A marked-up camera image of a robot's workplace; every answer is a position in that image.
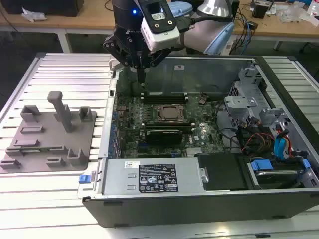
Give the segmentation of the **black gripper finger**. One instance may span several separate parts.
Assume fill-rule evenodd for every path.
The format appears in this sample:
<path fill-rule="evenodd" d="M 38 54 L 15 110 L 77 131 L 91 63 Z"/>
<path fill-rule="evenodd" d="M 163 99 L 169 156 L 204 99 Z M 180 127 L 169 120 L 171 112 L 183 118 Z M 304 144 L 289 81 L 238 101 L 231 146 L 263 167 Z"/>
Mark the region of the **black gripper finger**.
<path fill-rule="evenodd" d="M 142 68 L 135 45 L 131 37 L 127 37 L 126 46 L 120 46 L 117 37 L 109 37 L 105 40 L 103 47 L 124 66 L 130 66 L 136 70 L 137 80 L 142 82 Z"/>
<path fill-rule="evenodd" d="M 170 53 L 172 52 L 172 49 L 164 49 L 157 51 L 153 54 L 150 52 L 144 52 L 141 56 L 141 67 L 142 67 L 142 73 L 141 73 L 141 82 L 145 82 L 146 78 L 146 69 L 151 67 L 156 67 L 160 62 L 162 62 Z"/>

